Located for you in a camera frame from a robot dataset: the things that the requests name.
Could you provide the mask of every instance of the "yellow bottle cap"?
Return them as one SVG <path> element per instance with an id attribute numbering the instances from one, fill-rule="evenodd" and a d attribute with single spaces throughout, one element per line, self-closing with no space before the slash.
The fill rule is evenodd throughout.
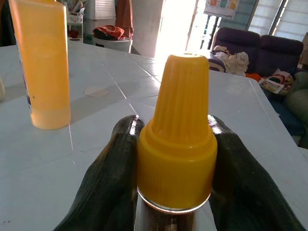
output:
<path id="1" fill-rule="evenodd" d="M 191 211 L 210 195 L 217 142 L 207 123 L 208 60 L 169 56 L 155 114 L 140 134 L 138 190 L 162 211 Z"/>

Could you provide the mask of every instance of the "bottle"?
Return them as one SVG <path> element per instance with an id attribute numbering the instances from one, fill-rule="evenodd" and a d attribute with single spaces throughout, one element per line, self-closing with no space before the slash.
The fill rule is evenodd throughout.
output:
<path id="1" fill-rule="evenodd" d="M 210 196 L 217 142 L 208 125 L 208 60 L 169 56 L 154 117 L 140 134 L 136 231 L 197 230 Z"/>
<path id="2" fill-rule="evenodd" d="M 9 0 L 31 120 L 58 129 L 71 118 L 65 7 L 55 0 Z"/>

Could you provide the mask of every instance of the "wall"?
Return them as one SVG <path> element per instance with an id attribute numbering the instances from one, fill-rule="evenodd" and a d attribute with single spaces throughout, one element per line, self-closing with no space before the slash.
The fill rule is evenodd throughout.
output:
<path id="1" fill-rule="evenodd" d="M 132 0 L 133 47 L 141 55 L 154 57 L 163 0 Z"/>
<path id="2" fill-rule="evenodd" d="M 219 27 L 230 27 L 240 30 L 247 30 L 251 14 L 258 0 L 240 0 L 233 20 L 222 19 Z"/>

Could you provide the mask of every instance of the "white table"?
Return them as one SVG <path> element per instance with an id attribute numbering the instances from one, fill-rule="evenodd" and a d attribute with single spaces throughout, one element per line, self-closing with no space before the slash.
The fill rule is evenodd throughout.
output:
<path id="1" fill-rule="evenodd" d="M 6 87 L 0 103 L 1 231 L 52 230 L 68 212 L 114 124 L 130 114 L 145 122 L 153 116 L 162 70 L 154 59 L 71 42 L 69 63 L 71 125 L 40 130 L 30 121 L 16 47 L 0 48 Z M 244 77 L 210 76 L 210 113 L 241 137 L 308 228 L 308 164 L 261 88 Z M 109 94 L 85 96 L 88 86 Z M 216 230 L 209 205 L 202 210 L 202 230 Z"/>

